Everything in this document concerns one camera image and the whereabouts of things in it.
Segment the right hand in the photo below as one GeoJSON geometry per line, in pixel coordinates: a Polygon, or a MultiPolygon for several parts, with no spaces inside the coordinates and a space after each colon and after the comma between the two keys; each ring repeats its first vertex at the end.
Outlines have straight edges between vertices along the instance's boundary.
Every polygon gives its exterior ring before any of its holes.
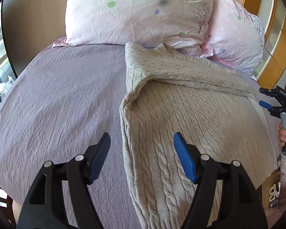
{"type": "Polygon", "coordinates": [[[286,143],[286,129],[283,128],[283,123],[280,122],[279,124],[279,148],[280,150],[283,149],[286,143]]]}

